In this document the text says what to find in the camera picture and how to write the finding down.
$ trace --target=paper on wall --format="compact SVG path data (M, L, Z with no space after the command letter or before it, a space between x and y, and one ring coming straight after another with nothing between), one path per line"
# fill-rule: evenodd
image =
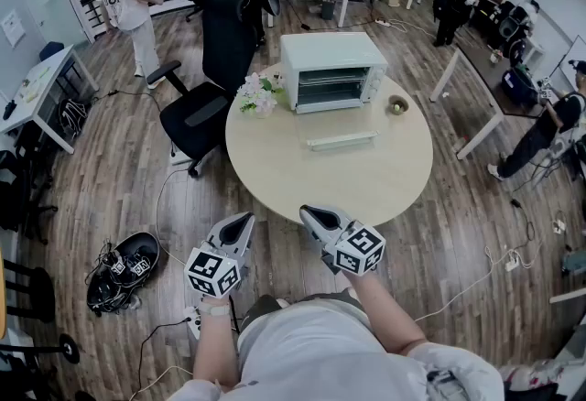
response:
M12 48L15 47L16 43L25 36L25 29L22 27L20 17L14 9L2 19L1 25Z

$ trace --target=black t-shirt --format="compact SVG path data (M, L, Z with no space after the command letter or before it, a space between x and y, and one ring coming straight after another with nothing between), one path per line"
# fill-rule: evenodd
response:
M571 93L553 105L553 109L556 111L559 119L564 124L563 127L559 130L561 133L565 133L574 127L580 120L582 104L580 103L579 97L581 97L581 95ZM556 133L558 132L558 127L554 123L553 119L551 119L551 116L548 112L544 112L539 117L536 122L536 129L538 129L541 134L550 141L553 140L553 138L556 136Z

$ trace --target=small bowl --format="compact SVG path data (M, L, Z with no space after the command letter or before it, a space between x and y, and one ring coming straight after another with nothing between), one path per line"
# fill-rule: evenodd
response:
M394 114L395 116L399 116L408 109L409 103L402 96L391 95L388 97L388 106L386 107L386 110L389 113Z

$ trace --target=blue chair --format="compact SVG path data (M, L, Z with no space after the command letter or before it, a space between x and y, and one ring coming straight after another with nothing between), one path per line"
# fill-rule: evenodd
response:
M38 56L40 57L40 60L47 60L48 58L50 58L51 56L53 56L54 54L60 52L62 49L65 49L65 45L63 43L58 43L56 41L50 41L49 43L47 43L47 45L45 45L45 48L43 48ZM68 60L65 63L65 66L63 66L63 69L61 69L61 72L59 73L59 77L62 77L63 79L65 79L65 82L67 82L70 87L79 95L79 91L75 88L75 86L71 83L71 81L68 79L67 77L67 72L69 72L70 69L73 69L73 71L77 74L77 77L81 80L81 76L79 74L79 72L77 72L77 70L75 69L75 61L73 59ZM59 87L63 90L63 93L65 93L67 95L67 92L65 92L65 89L63 88L63 86L61 85L61 83L59 82L59 80L56 80L57 84L59 85Z

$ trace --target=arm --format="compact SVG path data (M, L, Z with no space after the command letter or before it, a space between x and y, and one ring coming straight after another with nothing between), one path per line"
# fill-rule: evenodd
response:
M114 26L110 22L110 15L108 14L108 10L106 9L103 1L100 2L100 12L102 13L103 22L106 25L106 33L109 33L114 28Z
M547 102L546 110L548 110L549 116L551 116L551 119L556 124L558 129L561 129L564 126L563 121L561 121L558 114L556 113L556 110L553 109L553 106L550 102Z
M387 352L407 355L427 341L421 328L399 307L373 272L360 277L344 274L358 294L374 335Z
M227 297L204 297L203 301L216 306L229 304ZM193 365L193 378L213 384L217 381L221 386L230 389L240 382L229 314L221 317L201 315L201 335Z

